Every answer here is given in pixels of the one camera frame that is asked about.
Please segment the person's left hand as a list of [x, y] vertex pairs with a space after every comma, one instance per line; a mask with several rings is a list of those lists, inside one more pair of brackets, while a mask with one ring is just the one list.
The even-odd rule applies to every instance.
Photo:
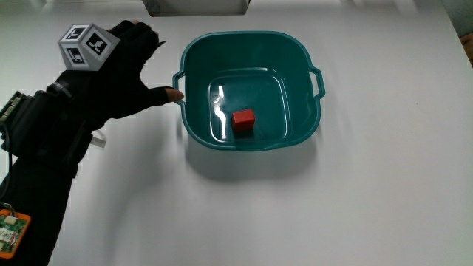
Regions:
[[169, 86], [148, 88], [140, 78], [144, 64], [163, 44], [149, 25], [124, 20], [109, 32], [120, 41], [100, 70], [66, 70], [47, 87], [47, 92], [64, 100], [66, 110], [91, 131], [111, 118], [184, 98], [182, 92]]

